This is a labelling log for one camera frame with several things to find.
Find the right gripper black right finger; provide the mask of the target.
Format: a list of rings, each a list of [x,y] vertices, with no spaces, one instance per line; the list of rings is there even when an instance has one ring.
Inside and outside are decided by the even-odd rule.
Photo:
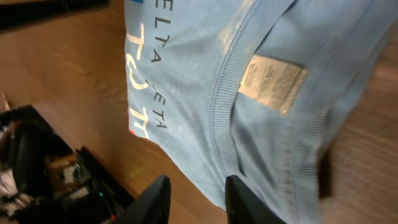
[[[225,205],[229,224],[285,224],[236,175],[226,178]]]

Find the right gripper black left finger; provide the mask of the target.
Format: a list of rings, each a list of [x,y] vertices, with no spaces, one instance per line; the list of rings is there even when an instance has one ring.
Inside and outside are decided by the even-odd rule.
[[[168,224],[170,179],[161,175],[112,224]]]

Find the light blue printed t-shirt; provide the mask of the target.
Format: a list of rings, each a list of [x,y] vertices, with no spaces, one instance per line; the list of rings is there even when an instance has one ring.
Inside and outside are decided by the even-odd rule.
[[[214,205],[238,176],[287,223],[321,223],[318,170],[397,2],[126,1],[129,129]]]

